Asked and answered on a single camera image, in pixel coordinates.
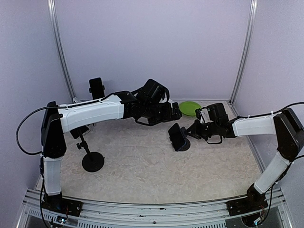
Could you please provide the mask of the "low black round stand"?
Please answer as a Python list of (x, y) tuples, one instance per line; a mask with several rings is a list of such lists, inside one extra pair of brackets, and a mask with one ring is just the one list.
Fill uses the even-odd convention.
[(190, 148), (190, 141), (187, 139), (186, 128), (181, 127), (178, 134), (178, 151), (184, 152)]

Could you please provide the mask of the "blue-edged black phone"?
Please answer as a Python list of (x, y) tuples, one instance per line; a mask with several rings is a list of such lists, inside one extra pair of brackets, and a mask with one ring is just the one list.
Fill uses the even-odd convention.
[(178, 134), (180, 132), (180, 126), (178, 123), (175, 123), (169, 130), (168, 130), (168, 134), (169, 134), (169, 138), (170, 141), (172, 143), (172, 146), (174, 148), (175, 151), (178, 152), (178, 142), (179, 142), (179, 138), (178, 138)]

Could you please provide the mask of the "tall black pole stand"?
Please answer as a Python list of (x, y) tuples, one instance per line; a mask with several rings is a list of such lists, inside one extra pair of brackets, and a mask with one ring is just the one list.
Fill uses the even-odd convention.
[(87, 172), (97, 172), (101, 170), (105, 162), (104, 156), (99, 152), (91, 152), (82, 132), (77, 130), (77, 133), (81, 139), (81, 142), (77, 143), (76, 146), (79, 150), (83, 148), (86, 152), (86, 155), (82, 159), (82, 167)]

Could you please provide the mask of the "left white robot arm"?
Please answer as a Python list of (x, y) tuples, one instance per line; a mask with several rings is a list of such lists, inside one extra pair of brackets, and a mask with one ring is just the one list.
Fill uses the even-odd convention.
[(139, 123), (146, 118), (146, 126), (181, 119), (177, 102), (170, 100), (168, 91), (147, 93), (142, 89), (134, 92), (121, 91), (77, 104), (57, 105), (50, 102), (41, 126), (43, 176), (47, 202), (56, 211), (66, 206), (61, 197), (61, 161), (67, 150), (64, 133), (85, 125), (102, 121), (133, 118)]

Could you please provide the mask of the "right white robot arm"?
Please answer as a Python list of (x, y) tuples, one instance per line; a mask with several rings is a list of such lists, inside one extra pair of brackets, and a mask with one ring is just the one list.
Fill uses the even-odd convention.
[(207, 106), (209, 122), (195, 120), (183, 133), (207, 141), (212, 136), (224, 138), (268, 137), (275, 149), (258, 179), (247, 189), (246, 197), (227, 203), (234, 213), (253, 211), (268, 206), (266, 193), (288, 172), (304, 146), (304, 127), (290, 107), (256, 116), (229, 119), (220, 103)]

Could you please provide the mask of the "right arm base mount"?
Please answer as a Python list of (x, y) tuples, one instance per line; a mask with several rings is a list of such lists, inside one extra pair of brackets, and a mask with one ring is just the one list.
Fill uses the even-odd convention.
[(268, 207), (268, 202), (262, 200), (260, 203), (253, 203), (247, 198), (230, 200), (226, 203), (230, 216), (241, 215)]

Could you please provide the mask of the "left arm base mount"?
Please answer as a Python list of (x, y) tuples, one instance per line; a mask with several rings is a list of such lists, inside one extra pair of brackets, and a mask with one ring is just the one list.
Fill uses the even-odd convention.
[(74, 199), (63, 198), (62, 194), (44, 196), (42, 208), (68, 216), (79, 217), (83, 203)]

